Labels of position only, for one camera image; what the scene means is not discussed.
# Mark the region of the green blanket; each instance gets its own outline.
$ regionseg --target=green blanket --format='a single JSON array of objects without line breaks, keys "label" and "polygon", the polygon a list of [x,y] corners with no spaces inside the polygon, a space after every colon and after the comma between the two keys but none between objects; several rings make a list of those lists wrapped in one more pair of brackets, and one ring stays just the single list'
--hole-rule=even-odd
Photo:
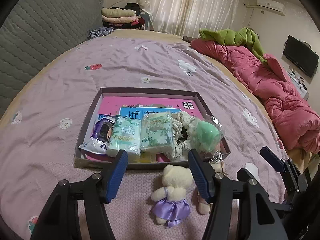
[{"label": "green blanket", "polygon": [[257,35],[248,28],[242,28],[238,32],[228,29],[216,32],[202,29],[199,33],[205,41],[213,40],[224,46],[246,46],[258,60],[267,62],[263,58],[264,51]]}]

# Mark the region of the curtain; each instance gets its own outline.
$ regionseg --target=curtain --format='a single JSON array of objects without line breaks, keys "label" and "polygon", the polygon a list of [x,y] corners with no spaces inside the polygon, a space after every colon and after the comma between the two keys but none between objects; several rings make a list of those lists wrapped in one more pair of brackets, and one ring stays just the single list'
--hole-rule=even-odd
[{"label": "curtain", "polygon": [[239,0],[140,0],[150,15],[149,29],[199,37],[199,29],[231,27]]}]

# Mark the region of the black tv screen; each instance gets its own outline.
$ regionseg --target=black tv screen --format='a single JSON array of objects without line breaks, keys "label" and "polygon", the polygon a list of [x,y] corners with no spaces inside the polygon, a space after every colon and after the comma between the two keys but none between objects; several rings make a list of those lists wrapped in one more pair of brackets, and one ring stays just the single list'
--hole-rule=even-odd
[{"label": "black tv screen", "polygon": [[318,67],[319,56],[306,44],[290,35],[288,36],[283,55],[309,77],[313,76]]}]

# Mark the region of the teddy bear head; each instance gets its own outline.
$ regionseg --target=teddy bear head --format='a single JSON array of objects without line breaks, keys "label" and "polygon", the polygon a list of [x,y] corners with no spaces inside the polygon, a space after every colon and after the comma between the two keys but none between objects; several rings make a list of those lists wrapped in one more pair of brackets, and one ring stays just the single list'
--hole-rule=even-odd
[{"label": "teddy bear head", "polygon": [[163,170],[162,184],[172,187],[189,188],[193,183],[191,170],[181,166],[167,165]]}]

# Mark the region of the purple ribbon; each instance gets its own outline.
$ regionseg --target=purple ribbon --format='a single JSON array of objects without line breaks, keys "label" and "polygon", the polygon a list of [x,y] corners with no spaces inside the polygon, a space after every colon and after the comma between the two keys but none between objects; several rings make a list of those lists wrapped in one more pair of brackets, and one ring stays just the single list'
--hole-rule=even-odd
[{"label": "purple ribbon", "polygon": [[164,198],[156,203],[152,212],[157,217],[169,220],[167,227],[170,228],[178,225],[182,219],[190,215],[190,206],[185,199],[169,202],[167,198]]}]

